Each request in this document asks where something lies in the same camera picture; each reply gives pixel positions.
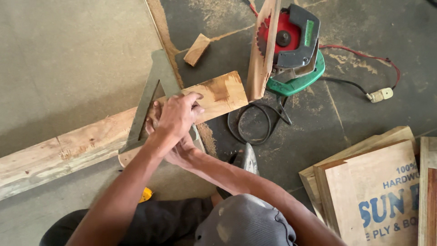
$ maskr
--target knee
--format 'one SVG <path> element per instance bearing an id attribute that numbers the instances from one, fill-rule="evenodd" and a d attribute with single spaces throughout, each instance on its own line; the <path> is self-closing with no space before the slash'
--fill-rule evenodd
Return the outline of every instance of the knee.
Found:
<path id="1" fill-rule="evenodd" d="M 84 218 L 88 209 L 77 210 L 67 214 L 52 225 L 42 236 L 40 246 L 64 246 L 76 227 Z"/>

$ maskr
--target electrical plug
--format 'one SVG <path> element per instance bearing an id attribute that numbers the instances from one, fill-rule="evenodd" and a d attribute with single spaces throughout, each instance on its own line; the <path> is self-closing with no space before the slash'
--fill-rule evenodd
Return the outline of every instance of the electrical plug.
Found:
<path id="1" fill-rule="evenodd" d="M 380 102 L 384 99 L 389 99 L 392 96 L 393 96 L 393 90 L 391 88 L 384 88 L 384 89 L 381 89 L 379 91 L 375 91 L 373 93 L 366 94 L 366 97 L 372 103 Z"/>

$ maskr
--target green saw base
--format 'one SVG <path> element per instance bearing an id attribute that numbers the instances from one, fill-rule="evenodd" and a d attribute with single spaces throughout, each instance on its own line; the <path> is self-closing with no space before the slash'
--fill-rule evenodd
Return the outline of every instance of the green saw base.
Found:
<path id="1" fill-rule="evenodd" d="M 320 50 L 317 51 L 316 68 L 314 70 L 314 72 L 308 75 L 291 79 L 285 83 L 270 77 L 267 81 L 266 90 L 279 96 L 290 96 L 314 83 L 325 72 L 325 60 Z"/>

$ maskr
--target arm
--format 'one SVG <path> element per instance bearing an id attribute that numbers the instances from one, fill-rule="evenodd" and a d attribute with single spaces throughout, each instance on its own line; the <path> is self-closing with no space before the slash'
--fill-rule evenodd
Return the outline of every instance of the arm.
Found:
<path id="1" fill-rule="evenodd" d="M 93 204 L 67 246 L 117 245 L 126 233 L 144 187 L 164 156 L 188 132 L 197 114 L 198 93 L 173 96 L 163 108 L 165 119 L 139 153 Z"/>
<path id="2" fill-rule="evenodd" d="M 154 106 L 154 119 L 146 122 L 146 130 L 153 133 L 153 125 L 162 123 L 160 107 Z M 198 150 L 189 134 L 175 145 L 165 159 L 199 177 L 227 190 L 232 195 L 248 193 L 276 207 L 296 232 L 299 245 L 342 245 L 346 244 L 324 225 L 302 203 L 275 183 L 222 162 Z"/>

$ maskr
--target wood block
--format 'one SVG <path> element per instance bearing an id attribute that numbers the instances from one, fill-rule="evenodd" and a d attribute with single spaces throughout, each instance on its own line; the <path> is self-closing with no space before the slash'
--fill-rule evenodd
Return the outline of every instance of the wood block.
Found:
<path id="1" fill-rule="evenodd" d="M 200 56 L 205 52 L 206 48 L 208 48 L 210 42 L 211 40 L 209 38 L 205 37 L 203 34 L 199 34 L 194 44 L 185 55 L 185 62 L 193 67 L 196 66 Z"/>
<path id="2" fill-rule="evenodd" d="M 247 105 L 236 71 L 182 90 L 202 93 L 205 108 L 196 123 Z M 165 97 L 158 99 L 165 102 Z M 0 158 L 0 200 L 91 166 L 118 154 L 136 107 Z"/>
<path id="3" fill-rule="evenodd" d="M 419 172 L 411 141 L 314 170 L 326 220 L 346 244 L 417 244 Z"/>
<path id="4" fill-rule="evenodd" d="M 437 245 L 437 137 L 420 138 L 419 246 Z"/>
<path id="5" fill-rule="evenodd" d="M 250 51 L 249 73 L 247 75 L 247 100 L 253 102 L 264 96 L 267 80 L 273 65 L 273 55 L 277 32 L 277 23 L 281 10 L 281 0 L 265 0 L 258 14 L 257 22 L 253 31 L 252 49 Z M 264 19 L 271 16 L 269 34 L 267 38 L 266 56 L 262 56 L 258 50 L 257 32 Z"/>
<path id="6" fill-rule="evenodd" d="M 380 146 L 391 144 L 403 139 L 411 140 L 414 146 L 414 153 L 419 153 L 419 148 L 416 145 L 416 140 L 414 139 L 411 129 L 409 127 L 395 127 L 382 135 L 374 135 L 368 139 L 365 139 L 329 158 L 324 159 L 321 162 L 318 162 L 314 166 L 340 160 L 342 158 L 356 155 L 372 148 L 378 148 Z M 310 166 L 300 171 L 299 176 L 306 192 L 308 193 L 311 204 L 316 211 L 317 217 L 326 224 L 325 212 L 323 211 L 322 200 L 320 199 L 319 189 L 317 188 L 316 177 L 313 169 L 314 166 Z"/>

